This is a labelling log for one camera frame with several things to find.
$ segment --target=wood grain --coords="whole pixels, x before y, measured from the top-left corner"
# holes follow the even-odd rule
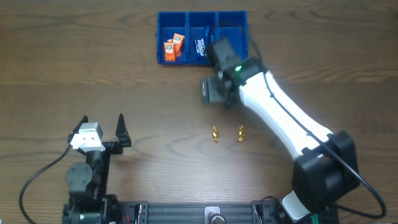
[[[123,113],[133,147],[113,156],[108,192],[120,200],[250,202],[291,191],[292,161],[242,108],[201,103],[207,67],[157,64],[157,11],[247,10],[249,30],[282,88],[311,117],[357,145],[359,169],[398,222],[398,3],[356,0],[0,2],[0,219],[26,223],[24,182],[58,157],[87,114],[114,138]],[[211,124],[220,143],[211,138]],[[236,142],[245,125],[243,144]],[[24,197],[37,223],[60,223],[70,152]],[[364,187],[339,203],[379,207]],[[340,213],[341,223],[371,223]]]

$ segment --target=blue compartment box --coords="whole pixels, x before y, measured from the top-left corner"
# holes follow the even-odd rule
[[[246,11],[219,12],[159,12],[157,15],[157,61],[162,65],[209,65],[206,57],[197,52],[195,41],[227,37],[242,58],[248,57],[248,15]],[[181,56],[174,62],[164,58],[164,42],[174,34],[185,36]]]

